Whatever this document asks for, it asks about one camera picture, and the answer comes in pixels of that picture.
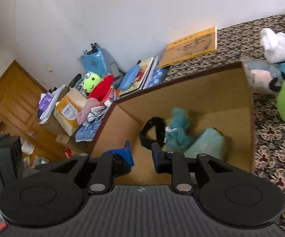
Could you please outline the small green frog head toy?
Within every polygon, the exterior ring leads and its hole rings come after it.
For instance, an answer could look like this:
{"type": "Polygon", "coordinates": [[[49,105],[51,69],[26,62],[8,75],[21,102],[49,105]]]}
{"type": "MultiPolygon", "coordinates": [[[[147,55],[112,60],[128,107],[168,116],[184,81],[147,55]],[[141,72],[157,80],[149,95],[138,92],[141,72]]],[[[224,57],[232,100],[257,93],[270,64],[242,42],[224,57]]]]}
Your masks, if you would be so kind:
{"type": "Polygon", "coordinates": [[[87,72],[84,77],[83,90],[90,94],[94,88],[101,82],[101,77],[94,72],[87,72]]]}

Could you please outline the yellow book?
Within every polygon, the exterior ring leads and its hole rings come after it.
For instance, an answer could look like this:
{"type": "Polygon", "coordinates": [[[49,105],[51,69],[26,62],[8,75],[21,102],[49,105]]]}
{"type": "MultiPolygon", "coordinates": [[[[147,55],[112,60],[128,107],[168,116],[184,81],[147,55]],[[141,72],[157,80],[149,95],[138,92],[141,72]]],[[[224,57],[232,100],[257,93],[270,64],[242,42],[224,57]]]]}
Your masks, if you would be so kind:
{"type": "Polygon", "coordinates": [[[159,68],[171,66],[216,50],[217,28],[214,26],[168,44],[159,68]]]}

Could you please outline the teal bath pouf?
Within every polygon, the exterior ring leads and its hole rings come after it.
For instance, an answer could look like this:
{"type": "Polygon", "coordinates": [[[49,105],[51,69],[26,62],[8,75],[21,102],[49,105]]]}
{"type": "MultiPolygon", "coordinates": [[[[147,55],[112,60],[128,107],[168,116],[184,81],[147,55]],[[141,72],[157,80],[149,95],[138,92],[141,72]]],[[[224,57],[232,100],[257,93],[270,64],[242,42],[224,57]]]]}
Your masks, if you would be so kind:
{"type": "Polygon", "coordinates": [[[182,108],[173,108],[172,119],[165,128],[165,143],[168,150],[184,152],[194,142],[188,134],[190,120],[185,116],[182,108]]]}

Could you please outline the orange white package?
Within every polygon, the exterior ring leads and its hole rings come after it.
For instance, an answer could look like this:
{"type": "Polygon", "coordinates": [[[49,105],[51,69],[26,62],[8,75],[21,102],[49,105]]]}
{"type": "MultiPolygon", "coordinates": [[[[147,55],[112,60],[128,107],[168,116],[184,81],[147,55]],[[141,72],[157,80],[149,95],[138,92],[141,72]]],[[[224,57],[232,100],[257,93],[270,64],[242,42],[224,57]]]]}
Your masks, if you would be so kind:
{"type": "Polygon", "coordinates": [[[79,90],[72,88],[59,101],[54,116],[68,136],[72,136],[79,128],[77,114],[86,105],[87,98],[79,90]]]}

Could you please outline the picture book stack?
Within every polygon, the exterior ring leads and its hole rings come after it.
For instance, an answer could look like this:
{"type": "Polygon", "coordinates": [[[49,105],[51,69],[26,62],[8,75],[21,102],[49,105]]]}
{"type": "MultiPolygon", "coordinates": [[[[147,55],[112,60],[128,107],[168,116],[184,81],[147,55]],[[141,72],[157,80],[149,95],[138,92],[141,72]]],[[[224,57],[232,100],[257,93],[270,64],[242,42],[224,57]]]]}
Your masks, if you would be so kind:
{"type": "Polygon", "coordinates": [[[122,91],[119,87],[118,97],[123,98],[137,91],[161,84],[167,75],[168,69],[160,68],[160,62],[159,56],[155,58],[151,57],[143,61],[139,60],[137,64],[140,66],[140,71],[136,79],[126,91],[122,91]]]}

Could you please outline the red plush toy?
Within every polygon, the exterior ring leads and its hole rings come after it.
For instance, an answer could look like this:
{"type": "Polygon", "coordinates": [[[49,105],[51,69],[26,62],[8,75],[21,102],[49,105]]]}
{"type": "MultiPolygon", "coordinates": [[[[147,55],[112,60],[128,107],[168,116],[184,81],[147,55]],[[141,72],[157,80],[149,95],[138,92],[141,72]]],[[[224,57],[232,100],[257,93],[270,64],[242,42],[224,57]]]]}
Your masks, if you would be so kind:
{"type": "Polygon", "coordinates": [[[99,102],[102,102],[109,90],[112,88],[113,82],[114,76],[111,74],[106,75],[89,94],[89,98],[95,98],[99,102]]]}

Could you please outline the patterned brown bed cover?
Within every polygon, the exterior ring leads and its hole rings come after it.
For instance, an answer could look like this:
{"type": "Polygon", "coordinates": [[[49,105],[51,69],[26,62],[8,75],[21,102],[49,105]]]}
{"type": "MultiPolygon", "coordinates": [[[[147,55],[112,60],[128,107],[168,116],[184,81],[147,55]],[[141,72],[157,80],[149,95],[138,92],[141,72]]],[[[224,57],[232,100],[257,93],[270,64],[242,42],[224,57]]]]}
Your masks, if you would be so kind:
{"type": "MultiPolygon", "coordinates": [[[[270,16],[219,30],[217,51],[170,66],[165,80],[171,81],[244,57],[264,59],[264,49],[260,44],[260,32],[264,28],[285,33],[285,15],[270,16]]],[[[253,87],[252,91],[254,173],[277,185],[285,196],[285,122],[277,111],[277,95],[268,88],[253,87]]],[[[285,205],[278,224],[285,231],[285,205]]]]}

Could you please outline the blue patterned cloth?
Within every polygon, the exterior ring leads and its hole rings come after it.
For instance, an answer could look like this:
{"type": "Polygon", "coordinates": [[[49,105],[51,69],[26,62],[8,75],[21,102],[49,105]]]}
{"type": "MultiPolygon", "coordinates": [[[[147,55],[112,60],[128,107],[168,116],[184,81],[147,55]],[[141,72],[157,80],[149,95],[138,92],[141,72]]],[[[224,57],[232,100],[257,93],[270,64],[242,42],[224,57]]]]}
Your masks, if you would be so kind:
{"type": "Polygon", "coordinates": [[[94,139],[95,134],[97,130],[99,129],[100,124],[101,124],[101,121],[94,121],[94,122],[91,122],[87,126],[81,125],[79,129],[75,132],[75,141],[76,142],[82,142],[82,141],[91,142],[94,139]]]}

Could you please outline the white cloth bundle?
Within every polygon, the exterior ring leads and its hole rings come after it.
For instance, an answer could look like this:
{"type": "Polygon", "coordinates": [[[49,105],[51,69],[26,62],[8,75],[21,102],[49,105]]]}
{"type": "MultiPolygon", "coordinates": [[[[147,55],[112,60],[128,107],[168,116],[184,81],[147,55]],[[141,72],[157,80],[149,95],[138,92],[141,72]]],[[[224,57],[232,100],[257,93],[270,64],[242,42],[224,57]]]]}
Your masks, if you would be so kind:
{"type": "Polygon", "coordinates": [[[264,57],[271,63],[285,61],[285,33],[275,33],[270,28],[263,28],[260,32],[261,46],[264,48],[264,57]]]}

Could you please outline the brown cardboard box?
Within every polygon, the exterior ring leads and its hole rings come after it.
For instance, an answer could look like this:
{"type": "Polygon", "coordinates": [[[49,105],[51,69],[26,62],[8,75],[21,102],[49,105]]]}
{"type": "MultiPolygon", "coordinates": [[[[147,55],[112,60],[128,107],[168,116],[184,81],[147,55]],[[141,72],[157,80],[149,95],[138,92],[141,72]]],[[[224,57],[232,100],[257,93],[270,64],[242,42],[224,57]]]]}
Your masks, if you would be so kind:
{"type": "Polygon", "coordinates": [[[91,157],[132,144],[134,166],[116,179],[121,185],[167,185],[157,174],[150,145],[186,151],[200,139],[198,152],[253,172],[254,119],[251,92],[241,62],[194,73],[119,99],[108,109],[89,145],[91,157]]]}

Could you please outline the pink toy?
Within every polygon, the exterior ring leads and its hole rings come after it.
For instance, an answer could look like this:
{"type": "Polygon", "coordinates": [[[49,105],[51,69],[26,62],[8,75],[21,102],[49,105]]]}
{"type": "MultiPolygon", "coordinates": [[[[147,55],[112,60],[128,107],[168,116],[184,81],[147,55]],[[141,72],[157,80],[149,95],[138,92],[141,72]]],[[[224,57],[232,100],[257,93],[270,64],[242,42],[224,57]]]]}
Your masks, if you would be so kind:
{"type": "Polygon", "coordinates": [[[282,73],[285,74],[285,62],[274,64],[267,60],[261,60],[243,55],[242,63],[249,87],[253,93],[273,94],[269,88],[270,82],[277,78],[276,86],[283,84],[282,73]]]}

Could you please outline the pink cloth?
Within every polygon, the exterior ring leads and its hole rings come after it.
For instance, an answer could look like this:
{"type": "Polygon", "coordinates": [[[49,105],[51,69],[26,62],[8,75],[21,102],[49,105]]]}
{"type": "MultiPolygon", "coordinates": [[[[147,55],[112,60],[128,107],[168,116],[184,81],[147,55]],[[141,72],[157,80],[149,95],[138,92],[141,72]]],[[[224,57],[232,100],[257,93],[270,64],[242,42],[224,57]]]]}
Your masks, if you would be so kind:
{"type": "Polygon", "coordinates": [[[82,108],[82,110],[76,113],[77,123],[79,125],[82,125],[87,120],[87,117],[91,112],[91,109],[98,105],[99,105],[99,101],[96,98],[88,99],[85,106],[82,108]]]}

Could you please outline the blue pencil case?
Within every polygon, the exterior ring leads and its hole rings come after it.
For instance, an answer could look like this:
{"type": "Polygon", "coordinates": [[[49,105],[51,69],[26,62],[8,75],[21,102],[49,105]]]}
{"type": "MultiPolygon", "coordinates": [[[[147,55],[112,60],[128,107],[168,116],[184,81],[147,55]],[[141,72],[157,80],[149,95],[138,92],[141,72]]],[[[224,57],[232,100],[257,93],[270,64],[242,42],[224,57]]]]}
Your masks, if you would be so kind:
{"type": "Polygon", "coordinates": [[[123,80],[119,86],[122,91],[126,91],[130,88],[131,84],[136,79],[139,71],[140,71],[140,66],[138,64],[130,68],[130,70],[123,77],[123,80]]]}

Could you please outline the purple packet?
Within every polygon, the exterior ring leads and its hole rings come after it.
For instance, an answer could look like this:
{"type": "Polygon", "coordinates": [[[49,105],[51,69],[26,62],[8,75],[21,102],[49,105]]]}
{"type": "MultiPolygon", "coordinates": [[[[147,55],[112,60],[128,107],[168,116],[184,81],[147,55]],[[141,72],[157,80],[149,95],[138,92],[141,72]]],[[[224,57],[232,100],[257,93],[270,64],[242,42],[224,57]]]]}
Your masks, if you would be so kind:
{"type": "Polygon", "coordinates": [[[49,92],[47,92],[45,94],[42,93],[41,97],[40,97],[40,100],[39,100],[38,109],[40,111],[44,112],[48,108],[48,106],[51,103],[52,99],[53,99],[53,96],[52,96],[51,93],[49,93],[49,92]]]}

